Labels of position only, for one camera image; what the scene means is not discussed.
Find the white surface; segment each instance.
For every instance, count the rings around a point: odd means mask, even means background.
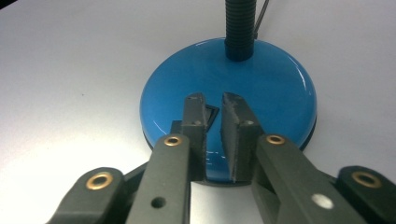
[[[225,36],[224,1],[23,1],[0,11],[0,223],[45,223],[93,168],[149,158],[139,98],[155,68]],[[396,2],[271,1],[259,39],[304,65],[318,95],[305,155],[396,182]],[[262,223],[249,187],[193,184],[191,223]]]

